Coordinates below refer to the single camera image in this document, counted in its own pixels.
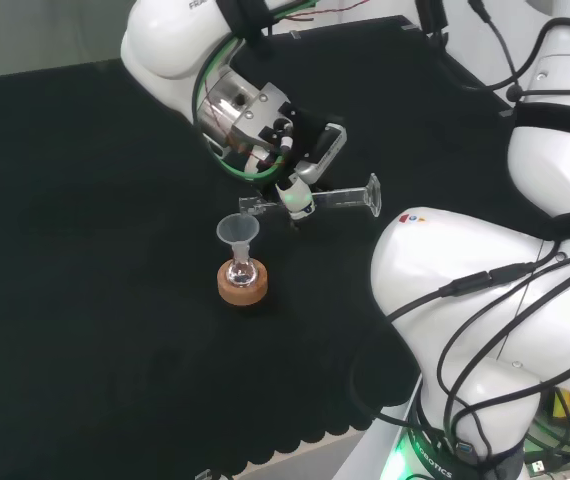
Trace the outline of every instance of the white wall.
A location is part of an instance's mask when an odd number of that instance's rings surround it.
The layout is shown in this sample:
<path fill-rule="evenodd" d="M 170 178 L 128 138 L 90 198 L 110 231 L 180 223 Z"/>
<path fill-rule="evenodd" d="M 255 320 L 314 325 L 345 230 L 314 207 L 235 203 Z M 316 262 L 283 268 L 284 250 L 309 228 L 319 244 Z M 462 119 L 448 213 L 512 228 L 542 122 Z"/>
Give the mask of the white wall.
<path fill-rule="evenodd" d="M 337 8 L 341 0 L 322 0 Z M 135 0 L 0 0 L 0 75 L 117 58 Z M 276 32 L 337 23 L 283 21 Z"/>
<path fill-rule="evenodd" d="M 538 32 L 549 17 L 534 10 L 525 0 L 485 0 L 485 5 L 505 37 L 518 68 L 529 56 Z M 467 0 L 445 0 L 445 8 L 450 23 L 449 53 L 485 84 L 507 78 L 510 72 L 500 45 L 487 25 L 471 10 Z M 418 23 L 414 0 L 370 0 L 345 12 L 343 21 L 389 15 L 405 15 Z M 523 77 L 521 83 L 524 86 L 529 83 L 531 74 Z M 503 98 L 504 90 L 498 92 Z"/>

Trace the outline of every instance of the black table surface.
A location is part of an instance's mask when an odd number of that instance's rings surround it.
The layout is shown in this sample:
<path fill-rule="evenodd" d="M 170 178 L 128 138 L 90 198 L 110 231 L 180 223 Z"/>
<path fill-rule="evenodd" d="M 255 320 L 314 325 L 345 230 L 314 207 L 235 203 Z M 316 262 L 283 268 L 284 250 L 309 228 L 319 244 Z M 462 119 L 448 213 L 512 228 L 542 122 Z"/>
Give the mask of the black table surface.
<path fill-rule="evenodd" d="M 318 212 L 300 231 L 261 219 L 270 292 L 225 305 L 215 235 L 245 185 L 119 61 L 0 78 L 0 479 L 187 479 L 369 420 L 345 393 L 359 342 L 383 321 L 369 282 L 383 229 L 431 206 L 534 233 L 512 186 L 511 120 L 446 82 L 402 19 L 274 37 L 237 68 L 346 119 L 325 177 L 383 212 Z M 404 402 L 417 368 L 393 332 L 359 372 L 372 405 Z"/>

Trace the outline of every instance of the green cable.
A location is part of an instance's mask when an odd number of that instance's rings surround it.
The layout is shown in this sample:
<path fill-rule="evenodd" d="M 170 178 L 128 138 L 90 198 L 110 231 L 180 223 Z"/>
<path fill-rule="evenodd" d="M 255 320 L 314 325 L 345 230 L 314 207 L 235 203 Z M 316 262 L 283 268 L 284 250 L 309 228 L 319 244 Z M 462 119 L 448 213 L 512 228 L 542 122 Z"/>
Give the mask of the green cable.
<path fill-rule="evenodd" d="M 300 7 L 292 8 L 291 10 L 287 10 L 283 13 L 276 15 L 275 18 L 280 20 L 283 17 L 291 15 L 292 13 L 298 12 L 300 10 L 304 10 L 306 8 L 314 7 L 314 6 L 316 6 L 317 2 L 318 2 L 318 0 L 310 0 L 309 2 L 301 5 Z M 223 47 L 223 49 L 220 51 L 220 53 L 218 55 L 216 55 L 214 57 L 214 59 L 212 60 L 212 62 L 207 66 L 207 69 L 205 70 L 205 74 L 203 75 L 203 80 L 201 81 L 201 84 L 198 87 L 198 95 L 199 96 L 203 92 L 203 87 L 205 86 L 205 82 L 207 80 L 207 77 L 209 77 L 210 73 L 212 73 L 212 70 L 214 70 L 214 67 L 221 61 L 221 59 L 225 55 L 227 55 L 227 53 L 229 52 L 232 45 L 236 42 L 238 42 L 237 38 L 230 40 L 227 43 L 227 45 L 225 45 Z M 243 179 L 249 180 L 249 181 L 261 180 L 263 178 L 269 177 L 270 175 L 275 173 L 276 170 L 278 170 L 278 168 L 281 165 L 281 162 L 283 161 L 283 157 L 280 156 L 276 159 L 276 162 L 274 162 L 274 166 L 269 168 L 268 170 L 266 170 L 264 172 L 261 172 L 261 173 L 245 173 L 245 172 L 241 172 L 240 170 L 235 169 L 234 167 L 232 167 L 228 163 L 224 162 L 223 159 L 218 157 L 217 155 L 214 155 L 214 157 L 216 158 L 216 160 L 218 160 L 220 162 L 220 164 L 223 166 L 223 168 L 225 168 L 227 171 L 229 171 L 232 175 L 235 175 L 237 177 L 240 177 L 240 178 L 243 178 Z"/>
<path fill-rule="evenodd" d="M 309 2 L 301 5 L 300 7 L 292 8 L 291 10 L 287 10 L 286 12 L 279 13 L 278 15 L 276 15 L 276 19 L 280 20 L 283 17 L 287 17 L 288 15 L 291 15 L 292 13 L 300 12 L 301 10 L 305 10 L 306 8 L 315 7 L 316 4 L 318 3 L 318 1 L 319 0 L 310 0 Z"/>
<path fill-rule="evenodd" d="M 205 86 L 205 81 L 207 80 L 207 77 L 209 77 L 209 74 L 212 73 L 212 70 L 214 70 L 214 67 L 221 61 L 221 59 L 225 55 L 227 55 L 231 46 L 234 43 L 236 43 L 237 41 L 238 41 L 238 39 L 236 39 L 236 38 L 229 41 L 227 43 L 227 45 L 225 45 L 223 47 L 223 49 L 220 51 L 220 53 L 214 57 L 214 59 L 212 60 L 212 63 L 210 63 L 207 66 L 207 69 L 205 70 L 205 74 L 203 75 L 203 80 L 201 81 L 201 84 L 198 87 L 199 96 L 203 92 L 203 87 Z M 269 177 L 271 174 L 276 172 L 276 170 L 278 170 L 278 167 L 280 166 L 281 161 L 283 160 L 283 157 L 278 157 L 276 159 L 276 162 L 274 162 L 274 166 L 269 168 L 268 170 L 266 170 L 264 172 L 261 172 L 261 173 L 245 173 L 245 172 L 241 172 L 240 170 L 235 169 L 234 167 L 232 167 L 228 163 L 224 162 L 223 159 L 218 157 L 217 155 L 213 155 L 213 156 L 214 156 L 214 158 L 216 158 L 216 160 L 218 160 L 220 162 L 220 164 L 223 166 L 223 168 L 225 168 L 227 171 L 229 171 L 232 175 L 244 178 L 245 180 L 249 180 L 249 181 L 261 180 L 263 178 Z"/>

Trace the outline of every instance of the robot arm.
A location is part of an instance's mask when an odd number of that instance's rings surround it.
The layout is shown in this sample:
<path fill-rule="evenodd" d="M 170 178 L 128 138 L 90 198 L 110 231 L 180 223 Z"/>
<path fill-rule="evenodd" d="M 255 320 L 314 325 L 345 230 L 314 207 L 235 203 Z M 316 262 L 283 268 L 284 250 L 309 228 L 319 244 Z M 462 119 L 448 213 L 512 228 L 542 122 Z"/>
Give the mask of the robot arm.
<path fill-rule="evenodd" d="M 314 212 L 310 185 L 340 152 L 346 131 L 296 107 L 275 85 L 258 89 L 236 73 L 230 61 L 240 45 L 233 32 L 239 26 L 230 24 L 241 4 L 253 4 L 273 24 L 314 3 L 138 0 L 121 48 L 134 78 L 195 126 L 228 173 L 262 192 L 275 185 L 294 220 Z M 254 34 L 260 36 L 260 28 Z"/>

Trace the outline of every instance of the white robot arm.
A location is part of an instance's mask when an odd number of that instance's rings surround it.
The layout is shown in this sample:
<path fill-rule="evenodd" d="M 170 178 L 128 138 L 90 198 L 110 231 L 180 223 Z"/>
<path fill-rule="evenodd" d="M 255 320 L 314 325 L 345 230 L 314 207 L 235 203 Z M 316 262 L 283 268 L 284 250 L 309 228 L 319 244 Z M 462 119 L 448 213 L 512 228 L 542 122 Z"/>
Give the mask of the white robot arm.
<path fill-rule="evenodd" d="M 276 184 L 294 220 L 314 212 L 310 185 L 340 152 L 346 131 L 336 121 L 297 108 L 271 83 L 259 90 L 229 62 L 238 47 L 236 35 L 256 39 L 261 28 L 314 3 L 138 0 L 121 48 L 134 78 L 194 124 L 228 173 L 263 191 Z M 238 18 L 255 11 L 262 16 L 239 24 Z"/>
<path fill-rule="evenodd" d="M 570 0 L 555 0 L 552 13 L 554 17 L 570 19 Z M 556 217 L 570 214 L 570 25 L 557 26 L 548 33 L 539 59 L 529 93 L 515 110 L 517 128 L 510 142 L 508 164 L 518 189 Z M 429 208 L 411 209 L 399 216 L 378 242 L 372 261 L 372 288 L 380 308 L 389 315 L 408 301 L 454 279 L 503 265 L 535 262 L 552 248 L 552 242 L 463 215 Z M 570 239 L 562 242 L 560 252 L 546 267 L 570 258 Z M 452 388 L 481 346 L 516 315 L 527 311 L 569 278 L 570 266 L 542 276 L 464 330 L 444 358 L 442 374 L 446 387 Z M 453 412 L 446 412 L 448 396 L 436 374 L 448 340 L 468 318 L 513 286 L 437 300 L 394 323 L 423 373 L 420 406 L 424 424 L 446 428 L 451 419 L 448 415 L 463 408 L 456 402 Z M 490 401 L 536 387 L 569 367 L 570 289 L 535 311 L 497 343 L 462 383 L 458 397 L 471 405 Z M 570 378 L 561 385 L 570 390 Z M 538 402 L 539 396 L 534 395 L 477 412 L 492 456 L 502 455 L 506 459 L 520 449 Z M 463 446 L 465 453 L 471 450 L 478 461 L 490 457 L 471 416 L 460 422 L 457 432 L 459 443 L 451 445 L 453 454 L 460 457 L 459 447 Z M 432 458 L 425 450 L 417 449 L 414 442 L 412 446 L 413 451 L 408 448 L 405 456 L 411 471 L 439 476 L 433 464 L 442 468 L 447 459 Z M 442 469 L 445 474 L 440 472 L 440 478 L 449 478 L 447 474 L 451 476 L 452 469 Z M 522 478 L 529 477 L 526 470 L 516 469 L 514 465 L 503 472 L 506 478 L 515 478 L 519 473 Z"/>
<path fill-rule="evenodd" d="M 294 115 L 299 110 L 274 85 L 267 84 L 259 90 L 230 68 L 229 57 L 235 51 L 235 43 L 223 42 L 230 38 L 232 28 L 229 18 L 219 8 L 220 1 L 138 0 L 123 39 L 122 57 L 128 70 L 154 97 L 202 131 L 219 160 L 233 152 L 251 152 L 242 168 L 249 175 L 247 178 L 252 178 L 276 168 L 275 157 L 299 148 Z M 313 2 L 264 0 L 264 6 L 273 16 L 309 3 Z M 554 17 L 570 18 L 570 0 L 553 0 L 552 12 Z M 550 216 L 558 216 L 570 213 L 570 95 L 553 92 L 570 90 L 569 25 L 549 32 L 539 58 L 529 87 L 539 92 L 527 94 L 516 109 L 519 122 L 510 143 L 508 164 L 518 189 Z M 541 95 L 541 90 L 552 93 Z M 326 131 L 331 132 L 329 141 L 321 138 Z M 308 142 L 305 149 L 297 151 L 309 153 L 305 150 L 318 147 L 320 154 L 316 160 L 306 162 L 304 155 L 294 158 L 289 170 L 279 171 L 270 179 L 277 183 L 281 199 L 291 202 L 288 206 L 292 218 L 303 218 L 313 212 L 308 185 L 318 180 L 344 142 L 342 127 L 321 122 L 313 144 Z M 464 215 L 429 208 L 411 209 L 397 217 L 378 242 L 372 261 L 372 289 L 381 310 L 389 315 L 455 279 L 505 265 L 535 263 L 550 252 L 555 253 L 553 248 L 553 242 Z M 570 258 L 570 239 L 560 245 L 560 251 L 563 257 Z M 540 268 L 561 260 L 561 257 L 552 259 Z M 570 265 L 541 276 L 466 329 L 444 358 L 442 374 L 447 388 L 452 388 L 470 359 L 497 332 L 568 278 Z M 436 373 L 448 340 L 467 318 L 512 286 L 438 299 L 394 323 L 423 373 L 417 413 L 423 424 L 438 430 L 449 421 L 448 396 Z M 536 386 L 568 367 L 570 289 L 536 310 L 492 348 L 462 383 L 458 397 L 473 405 Z M 562 385 L 570 389 L 570 378 Z M 479 411 L 487 443 L 472 417 L 464 418 L 456 444 L 449 449 L 454 454 L 461 453 L 461 446 L 469 448 L 467 453 L 473 453 L 478 461 L 501 456 L 509 460 L 522 444 L 538 401 L 539 396 L 533 395 Z M 462 408 L 456 403 L 451 413 Z M 434 452 L 447 447 L 434 445 L 428 437 L 421 439 L 427 442 L 423 443 L 425 449 L 409 448 L 405 455 L 411 471 L 437 480 L 457 478 L 449 467 L 439 464 L 442 460 L 431 458 L 436 453 L 427 453 L 428 444 Z M 519 475 L 528 477 L 522 461 L 518 464 L 518 456 L 515 458 L 515 466 L 503 466 L 501 480 L 512 480 Z"/>

